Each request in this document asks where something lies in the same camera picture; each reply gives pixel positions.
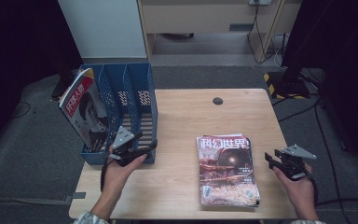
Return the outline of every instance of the book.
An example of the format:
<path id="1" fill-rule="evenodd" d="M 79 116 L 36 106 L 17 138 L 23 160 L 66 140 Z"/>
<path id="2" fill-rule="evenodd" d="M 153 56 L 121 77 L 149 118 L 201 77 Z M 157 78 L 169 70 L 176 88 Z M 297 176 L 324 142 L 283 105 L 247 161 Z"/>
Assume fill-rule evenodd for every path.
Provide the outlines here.
<path id="1" fill-rule="evenodd" d="M 84 141 L 87 152 L 104 149 L 108 119 L 92 68 L 79 70 L 60 99 L 59 108 Z"/>
<path id="2" fill-rule="evenodd" d="M 197 137 L 200 159 L 200 204 L 257 207 L 250 140 L 241 133 Z"/>

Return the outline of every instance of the person's right hand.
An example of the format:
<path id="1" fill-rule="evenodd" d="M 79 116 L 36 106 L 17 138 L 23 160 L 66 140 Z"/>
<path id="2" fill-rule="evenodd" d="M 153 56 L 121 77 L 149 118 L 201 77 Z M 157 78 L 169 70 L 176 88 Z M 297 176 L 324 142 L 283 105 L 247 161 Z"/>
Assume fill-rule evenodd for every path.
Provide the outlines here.
<path id="1" fill-rule="evenodd" d="M 307 164 L 305 165 L 306 169 L 311 173 L 312 168 Z M 310 180 L 307 177 L 303 177 L 298 181 L 292 181 L 275 166 L 273 171 L 283 183 L 290 203 L 296 209 L 297 217 L 304 220 L 319 220 L 314 204 L 314 188 Z"/>

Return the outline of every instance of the person's left hand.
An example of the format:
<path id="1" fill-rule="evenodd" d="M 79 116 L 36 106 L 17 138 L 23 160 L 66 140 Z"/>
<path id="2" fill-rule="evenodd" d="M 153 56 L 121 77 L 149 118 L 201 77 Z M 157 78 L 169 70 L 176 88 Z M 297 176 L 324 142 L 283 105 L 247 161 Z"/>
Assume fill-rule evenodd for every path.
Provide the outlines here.
<path id="1" fill-rule="evenodd" d="M 124 167 L 118 165 L 113 159 L 109 159 L 108 163 L 111 162 L 106 168 L 103 192 L 98 202 L 91 209 L 91 213 L 97 217 L 108 220 L 118 199 L 120 199 L 121 191 L 124 189 L 127 179 L 145 159 L 146 155 L 140 156 Z"/>

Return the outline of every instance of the wooden table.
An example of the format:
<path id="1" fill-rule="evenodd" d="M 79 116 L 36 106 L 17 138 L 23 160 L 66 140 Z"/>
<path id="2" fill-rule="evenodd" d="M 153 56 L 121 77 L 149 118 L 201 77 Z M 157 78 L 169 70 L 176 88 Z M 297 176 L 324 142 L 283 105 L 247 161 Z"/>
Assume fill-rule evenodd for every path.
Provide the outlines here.
<path id="1" fill-rule="evenodd" d="M 286 147 L 266 91 L 261 89 L 156 90 L 158 147 L 155 164 L 129 178 L 111 218 L 265 219 L 295 218 L 282 184 L 269 169 L 264 152 Z M 213 98 L 223 99 L 215 105 Z M 201 207 L 196 137 L 243 133 L 252 143 L 258 208 Z M 98 200 L 101 166 L 84 164 L 70 217 L 89 211 Z"/>

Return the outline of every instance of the gray carpet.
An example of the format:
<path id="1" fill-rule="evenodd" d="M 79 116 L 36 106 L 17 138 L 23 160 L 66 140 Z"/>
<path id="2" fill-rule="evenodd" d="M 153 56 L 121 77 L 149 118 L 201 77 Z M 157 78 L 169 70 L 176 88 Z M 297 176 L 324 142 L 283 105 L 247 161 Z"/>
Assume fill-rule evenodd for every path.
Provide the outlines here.
<path id="1" fill-rule="evenodd" d="M 267 89 L 263 74 L 278 70 L 266 66 L 153 67 L 153 75 L 156 89 Z M 13 113 L 17 118 L 12 119 L 0 135 L 0 198 L 43 199 L 62 204 L 0 203 L 0 223 L 73 221 L 68 216 L 69 205 L 63 200 L 76 189 L 84 162 L 79 154 L 82 142 L 58 109 L 57 102 L 49 100 L 58 80 L 58 76 L 52 76 L 27 86 L 21 99 L 24 103 L 20 103 Z M 281 102 L 274 106 L 277 118 L 283 119 L 312 106 L 317 99 L 318 96 L 312 96 L 307 100 Z M 278 101 L 271 99 L 272 104 Z M 340 148 L 328 114 L 320 107 L 318 115 L 333 157 L 341 197 L 358 198 L 358 156 Z M 287 145 L 298 144 L 318 156 L 317 161 L 309 161 L 309 164 L 318 183 L 319 202 L 335 200 L 337 191 L 332 168 L 314 111 L 280 124 Z M 344 203 L 344 207 L 351 223 L 358 223 L 358 203 Z M 318 212 L 328 223 L 345 223 L 338 203 L 318 206 Z M 279 221 L 266 220 L 265 223 Z"/>

